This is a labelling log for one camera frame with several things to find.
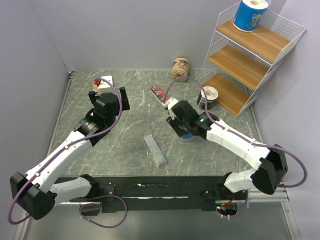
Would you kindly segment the blue clear-wrapped paper roll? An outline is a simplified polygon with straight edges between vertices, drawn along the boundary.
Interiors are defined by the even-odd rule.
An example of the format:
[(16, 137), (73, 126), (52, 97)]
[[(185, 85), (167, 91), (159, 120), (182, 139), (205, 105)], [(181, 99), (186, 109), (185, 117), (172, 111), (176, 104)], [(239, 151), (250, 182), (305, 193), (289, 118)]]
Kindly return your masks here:
[(185, 133), (183, 136), (180, 137), (184, 141), (193, 141), (197, 138), (196, 135), (192, 134), (191, 132)]

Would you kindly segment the blue printed paper roll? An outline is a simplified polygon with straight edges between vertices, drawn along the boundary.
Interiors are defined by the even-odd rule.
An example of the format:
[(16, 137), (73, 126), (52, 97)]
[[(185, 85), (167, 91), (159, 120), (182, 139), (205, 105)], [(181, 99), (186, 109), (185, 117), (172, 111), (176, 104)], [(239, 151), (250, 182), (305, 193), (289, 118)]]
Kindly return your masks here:
[(270, 4), (270, 0), (241, 0), (232, 21), (233, 26), (242, 32), (255, 31)]

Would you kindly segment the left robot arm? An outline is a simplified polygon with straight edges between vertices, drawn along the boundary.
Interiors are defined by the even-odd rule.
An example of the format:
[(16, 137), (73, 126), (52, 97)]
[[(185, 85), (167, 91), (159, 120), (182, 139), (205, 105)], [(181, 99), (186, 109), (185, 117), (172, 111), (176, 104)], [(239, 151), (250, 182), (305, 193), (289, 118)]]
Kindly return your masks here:
[(118, 123), (122, 112), (130, 109), (125, 87), (99, 96), (91, 91), (89, 97), (94, 107), (66, 140), (37, 166), (25, 174), (16, 172), (10, 178), (14, 202), (34, 220), (42, 219), (62, 202), (76, 198), (94, 201), (99, 195), (99, 182), (88, 174), (56, 183), (63, 171), (105, 137)]

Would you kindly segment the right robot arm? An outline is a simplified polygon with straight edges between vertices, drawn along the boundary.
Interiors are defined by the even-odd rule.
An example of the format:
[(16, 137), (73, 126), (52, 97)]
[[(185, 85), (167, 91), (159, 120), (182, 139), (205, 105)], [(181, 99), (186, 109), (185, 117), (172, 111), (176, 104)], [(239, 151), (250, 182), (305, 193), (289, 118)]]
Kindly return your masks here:
[(257, 189), (272, 195), (288, 171), (284, 153), (277, 145), (266, 146), (236, 131), (217, 116), (197, 111), (185, 100), (169, 98), (164, 103), (167, 122), (183, 138), (187, 134), (199, 136), (231, 151), (250, 165), (250, 169), (229, 172), (223, 176), (217, 191), (223, 199), (230, 199), (243, 190)]

